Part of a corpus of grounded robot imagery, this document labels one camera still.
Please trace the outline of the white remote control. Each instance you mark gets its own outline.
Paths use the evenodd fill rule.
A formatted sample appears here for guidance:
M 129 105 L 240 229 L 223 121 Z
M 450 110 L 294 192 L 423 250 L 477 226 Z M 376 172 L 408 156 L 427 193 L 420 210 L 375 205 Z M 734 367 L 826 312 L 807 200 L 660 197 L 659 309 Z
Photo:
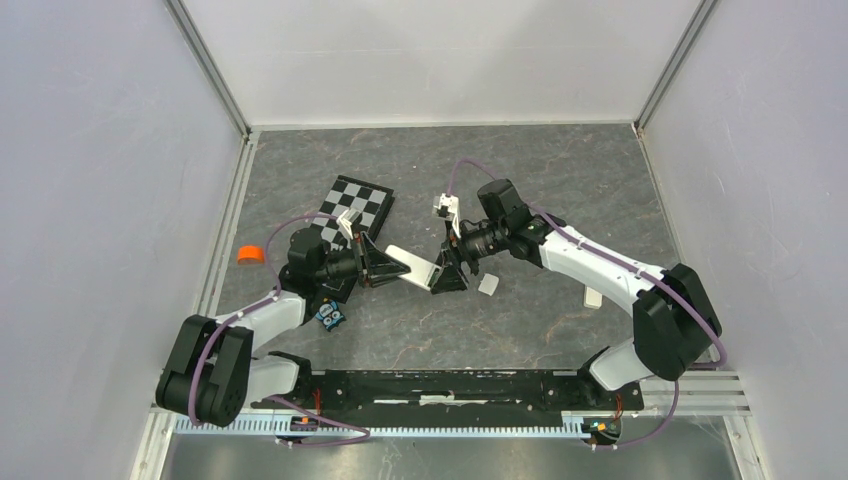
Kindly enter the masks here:
M 435 277 L 441 272 L 440 266 L 396 245 L 389 245 L 385 253 L 410 269 L 410 272 L 401 275 L 400 279 L 427 292 L 432 291 Z

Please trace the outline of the white battery cover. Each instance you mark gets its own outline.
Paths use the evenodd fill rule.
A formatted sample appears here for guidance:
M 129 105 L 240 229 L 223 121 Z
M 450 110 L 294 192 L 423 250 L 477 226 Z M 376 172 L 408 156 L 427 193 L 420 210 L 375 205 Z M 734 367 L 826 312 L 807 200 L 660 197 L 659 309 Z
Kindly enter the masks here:
M 478 291 L 485 295 L 493 296 L 498 288 L 499 282 L 500 279 L 497 276 L 485 273 L 479 282 Z

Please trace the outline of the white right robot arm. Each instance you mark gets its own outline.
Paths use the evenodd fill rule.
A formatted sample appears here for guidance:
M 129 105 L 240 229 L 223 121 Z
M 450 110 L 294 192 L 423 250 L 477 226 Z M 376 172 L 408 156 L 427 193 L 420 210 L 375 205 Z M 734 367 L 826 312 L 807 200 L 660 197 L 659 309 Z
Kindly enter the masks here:
M 478 222 L 461 219 L 456 196 L 435 198 L 433 213 L 445 222 L 446 236 L 428 288 L 433 294 L 464 290 L 481 259 L 507 252 L 612 300 L 629 314 L 633 335 L 583 365 L 588 374 L 579 378 L 577 392 L 585 405 L 602 408 L 621 387 L 651 376 L 675 381 L 710 348 L 719 353 L 712 365 L 723 364 L 722 327 L 691 267 L 662 268 L 623 256 L 522 200 L 508 179 L 487 183 L 477 197 L 486 214 Z

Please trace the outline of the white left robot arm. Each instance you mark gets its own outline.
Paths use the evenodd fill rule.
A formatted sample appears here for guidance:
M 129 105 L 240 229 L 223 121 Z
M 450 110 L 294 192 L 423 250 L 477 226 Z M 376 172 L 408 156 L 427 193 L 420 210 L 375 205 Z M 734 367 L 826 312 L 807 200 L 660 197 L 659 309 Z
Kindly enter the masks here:
M 288 354 L 256 357 L 278 335 L 316 320 L 333 330 L 345 321 L 339 303 L 324 295 L 328 283 L 355 281 L 376 288 L 411 268 L 379 249 L 366 231 L 352 231 L 350 248 L 332 251 L 314 228 L 294 232 L 277 285 L 258 302 L 215 318 L 187 317 L 155 390 L 157 406 L 193 424 L 229 425 L 247 403 L 278 395 L 290 407 L 306 405 L 314 381 L 309 364 Z

